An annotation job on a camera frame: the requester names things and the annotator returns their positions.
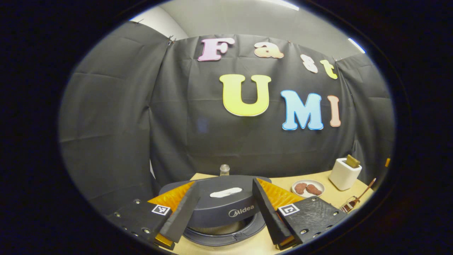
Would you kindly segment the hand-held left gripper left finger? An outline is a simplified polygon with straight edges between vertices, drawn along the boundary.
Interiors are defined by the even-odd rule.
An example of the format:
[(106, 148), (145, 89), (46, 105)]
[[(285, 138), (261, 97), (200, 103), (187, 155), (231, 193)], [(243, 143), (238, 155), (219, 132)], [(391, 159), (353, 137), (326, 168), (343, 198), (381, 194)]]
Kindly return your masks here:
[(108, 220), (131, 236), (173, 250), (200, 198), (200, 186), (188, 182), (148, 201), (135, 199)]

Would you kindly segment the brown wooden spoon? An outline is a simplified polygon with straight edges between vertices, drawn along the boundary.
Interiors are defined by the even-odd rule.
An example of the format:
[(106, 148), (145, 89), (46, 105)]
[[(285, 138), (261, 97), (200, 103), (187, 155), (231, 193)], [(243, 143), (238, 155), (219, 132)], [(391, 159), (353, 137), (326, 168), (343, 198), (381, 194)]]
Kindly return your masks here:
[(377, 178), (374, 178), (370, 184), (368, 185), (368, 187), (364, 190), (364, 192), (359, 196), (357, 197), (359, 200), (364, 196), (364, 194), (372, 187), (372, 185), (375, 183)]

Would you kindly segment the white toaster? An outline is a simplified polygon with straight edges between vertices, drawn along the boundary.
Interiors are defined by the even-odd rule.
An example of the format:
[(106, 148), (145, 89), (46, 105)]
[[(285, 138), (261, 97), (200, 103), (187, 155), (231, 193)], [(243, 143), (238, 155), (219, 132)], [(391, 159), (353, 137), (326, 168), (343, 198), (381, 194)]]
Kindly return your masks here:
[(350, 189), (358, 178), (362, 166), (352, 168), (346, 164), (346, 158), (338, 158), (328, 176), (329, 181), (340, 191)]

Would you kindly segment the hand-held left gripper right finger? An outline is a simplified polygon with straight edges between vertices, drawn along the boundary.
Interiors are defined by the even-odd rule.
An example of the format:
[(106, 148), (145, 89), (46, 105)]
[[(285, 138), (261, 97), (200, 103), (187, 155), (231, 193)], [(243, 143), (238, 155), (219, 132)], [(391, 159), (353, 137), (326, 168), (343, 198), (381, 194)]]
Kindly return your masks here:
[(323, 199), (303, 198), (254, 178), (252, 194), (276, 248), (284, 250), (318, 239), (347, 216)]

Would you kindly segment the round white plate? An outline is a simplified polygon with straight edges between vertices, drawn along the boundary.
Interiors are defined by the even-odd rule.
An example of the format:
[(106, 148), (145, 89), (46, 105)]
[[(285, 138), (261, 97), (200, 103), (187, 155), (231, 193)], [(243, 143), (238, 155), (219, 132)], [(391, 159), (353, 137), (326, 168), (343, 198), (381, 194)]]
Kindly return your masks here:
[(312, 197), (312, 196), (315, 196), (313, 194), (310, 194), (309, 192), (307, 192), (306, 190), (304, 191), (304, 193), (302, 195), (299, 195), (297, 194), (295, 191), (294, 191), (294, 186), (298, 183), (306, 183), (306, 184), (313, 184), (315, 185), (315, 187), (317, 187), (317, 189), (321, 190), (322, 191), (322, 194), (325, 192), (325, 187), (322, 183), (320, 183), (319, 181), (315, 181), (315, 180), (310, 180), (310, 179), (302, 179), (302, 180), (299, 180), (299, 181), (296, 181), (293, 183), (293, 185), (291, 186), (291, 192), (293, 192), (294, 194), (298, 195), (298, 196), (301, 196), (301, 197), (304, 197), (304, 198), (309, 198), (309, 197)]

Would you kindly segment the dark grey rice cooker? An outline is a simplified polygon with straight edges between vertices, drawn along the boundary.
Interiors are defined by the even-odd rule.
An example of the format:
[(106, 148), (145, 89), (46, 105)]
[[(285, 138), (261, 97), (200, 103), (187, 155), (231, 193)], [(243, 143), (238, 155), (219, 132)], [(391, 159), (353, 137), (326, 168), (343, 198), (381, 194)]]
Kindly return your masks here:
[(197, 180), (199, 201), (183, 236), (199, 245), (221, 247), (250, 238), (265, 227), (252, 194), (254, 176), (214, 176)]

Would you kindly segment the black backdrop cloth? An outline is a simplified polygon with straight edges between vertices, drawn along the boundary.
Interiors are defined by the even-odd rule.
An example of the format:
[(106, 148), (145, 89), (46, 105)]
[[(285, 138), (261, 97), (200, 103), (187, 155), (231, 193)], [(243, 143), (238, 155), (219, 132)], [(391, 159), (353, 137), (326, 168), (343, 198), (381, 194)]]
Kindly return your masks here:
[(59, 113), (68, 172), (104, 215), (196, 173), (287, 177), (351, 154), (368, 183), (395, 138), (385, 79), (364, 54), (335, 61), (283, 39), (168, 43), (127, 22), (75, 68)]

